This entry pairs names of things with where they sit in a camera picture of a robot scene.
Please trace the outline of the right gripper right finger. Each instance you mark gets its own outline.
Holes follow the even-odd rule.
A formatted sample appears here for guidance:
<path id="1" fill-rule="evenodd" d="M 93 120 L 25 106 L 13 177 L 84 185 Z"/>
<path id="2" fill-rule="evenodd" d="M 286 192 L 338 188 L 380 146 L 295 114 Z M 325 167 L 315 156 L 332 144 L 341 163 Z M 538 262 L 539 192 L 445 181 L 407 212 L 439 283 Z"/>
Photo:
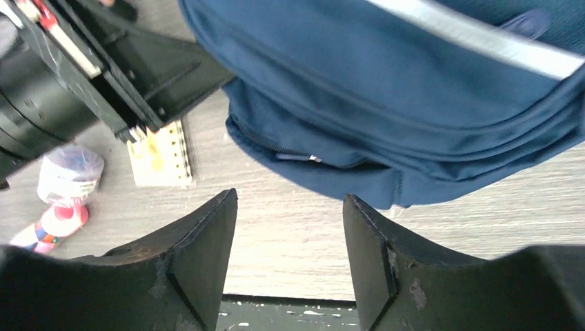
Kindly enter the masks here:
<path id="1" fill-rule="evenodd" d="M 362 330 L 583 330 L 584 247 L 494 260 L 457 252 L 348 195 L 343 223 Z"/>

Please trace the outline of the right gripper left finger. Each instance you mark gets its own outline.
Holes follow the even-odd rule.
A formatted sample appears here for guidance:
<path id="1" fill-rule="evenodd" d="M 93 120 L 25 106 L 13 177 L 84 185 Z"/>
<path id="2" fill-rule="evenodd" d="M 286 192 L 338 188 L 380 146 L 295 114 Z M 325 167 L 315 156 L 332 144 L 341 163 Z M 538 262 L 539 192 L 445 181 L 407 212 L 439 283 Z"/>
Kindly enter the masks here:
<path id="1" fill-rule="evenodd" d="M 224 190 L 103 256 L 1 247 L 2 330 L 214 330 L 237 220 Z"/>

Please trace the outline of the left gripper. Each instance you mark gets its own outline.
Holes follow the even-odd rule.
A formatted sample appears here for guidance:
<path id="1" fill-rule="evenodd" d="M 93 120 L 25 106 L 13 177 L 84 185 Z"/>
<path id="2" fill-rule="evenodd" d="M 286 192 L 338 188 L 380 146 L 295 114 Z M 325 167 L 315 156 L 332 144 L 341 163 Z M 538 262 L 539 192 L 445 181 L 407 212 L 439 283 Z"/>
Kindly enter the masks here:
<path id="1" fill-rule="evenodd" d="M 233 78 L 136 14 L 126 1 L 1 2 L 2 182 L 96 122 L 142 141 Z"/>

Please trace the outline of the navy blue student backpack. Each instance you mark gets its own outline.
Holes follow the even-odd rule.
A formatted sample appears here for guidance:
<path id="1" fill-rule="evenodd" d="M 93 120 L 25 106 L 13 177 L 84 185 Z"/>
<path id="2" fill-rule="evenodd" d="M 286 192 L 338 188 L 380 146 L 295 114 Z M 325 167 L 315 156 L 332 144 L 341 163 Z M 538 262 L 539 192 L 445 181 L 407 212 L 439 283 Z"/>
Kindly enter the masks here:
<path id="1" fill-rule="evenodd" d="M 451 201 L 584 140 L 583 1 L 180 1 L 258 163 L 376 208 Z"/>

